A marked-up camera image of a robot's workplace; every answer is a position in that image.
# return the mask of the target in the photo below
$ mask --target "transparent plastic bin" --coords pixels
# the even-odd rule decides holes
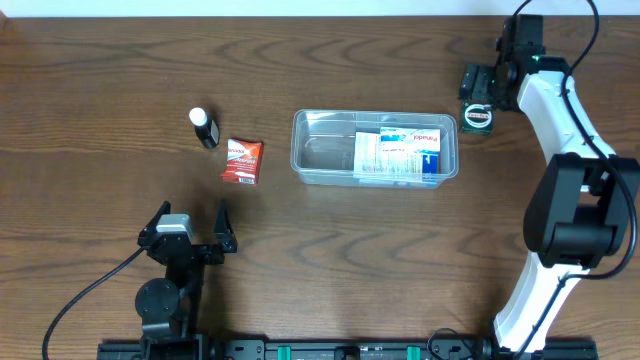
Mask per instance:
[[[398,178],[353,170],[356,132],[381,127],[439,129],[437,174]],[[435,189],[458,174],[458,134],[450,115],[345,110],[300,110],[293,119],[291,167],[306,184]]]

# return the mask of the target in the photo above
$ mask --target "small bottle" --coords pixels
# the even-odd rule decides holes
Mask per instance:
[[[213,119],[209,119],[207,113],[201,108],[193,108],[189,111],[189,119],[196,129],[196,135],[202,146],[213,149],[220,142],[220,131]]]

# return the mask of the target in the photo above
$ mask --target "wooden table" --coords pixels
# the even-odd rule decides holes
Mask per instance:
[[[9,19],[0,33],[0,358],[35,359],[58,311],[120,263],[163,200],[203,242],[226,198],[240,251],[207,272],[199,327],[215,336],[426,338],[486,333],[526,248],[524,210],[545,161],[527,119],[498,113],[460,136],[460,173],[435,191],[307,186],[289,166],[301,108],[449,113],[466,63],[495,61],[503,18]],[[592,19],[548,18],[573,61]],[[640,19],[602,19],[576,73],[592,122],[640,157]],[[257,188],[222,184],[226,147],[193,133],[194,106],[265,144]],[[598,269],[606,270],[619,257]],[[54,359],[137,339],[146,256],[81,300]],[[603,359],[640,351],[640,262],[583,282],[554,335],[591,335]]]

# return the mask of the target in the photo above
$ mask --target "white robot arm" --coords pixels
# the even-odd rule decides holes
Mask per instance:
[[[585,144],[560,96],[563,77],[564,74],[559,71],[527,74],[520,86],[518,105],[531,121],[547,163],[555,154],[575,153],[582,158],[596,159],[597,155]],[[574,84],[573,77],[569,77],[569,99],[582,125],[593,136],[593,142],[603,153],[615,155],[613,149],[600,138],[589,121],[576,95]],[[583,186],[581,190],[588,191],[587,186]],[[498,344],[509,349],[520,349],[556,290],[558,279],[566,274],[587,273],[589,269],[583,269],[581,265],[556,264],[546,268],[540,262],[538,254],[529,251],[524,270],[511,298],[494,319],[493,326]],[[569,280],[561,290],[542,326],[525,349],[526,352],[531,353],[544,348],[551,323],[578,281],[579,279]]]
[[[609,176],[576,122],[632,189],[632,197],[640,166],[635,159],[618,158],[600,138],[580,104],[571,76],[566,82],[567,99],[563,96],[562,82],[569,66],[562,58],[545,55],[541,16],[508,18],[497,50],[500,55],[495,66],[467,66],[459,97],[523,112],[547,162],[525,213],[523,235],[529,252],[524,270],[511,298],[492,322],[494,348],[513,356],[545,348],[555,316],[579,281],[566,276],[586,275],[602,257],[613,255],[627,226],[620,184]],[[581,192],[599,197],[598,204],[580,204]]]

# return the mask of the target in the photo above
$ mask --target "white bottle cap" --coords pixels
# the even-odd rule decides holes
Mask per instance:
[[[195,126],[203,126],[207,123],[207,113],[201,108],[193,108],[189,111],[189,119]]]

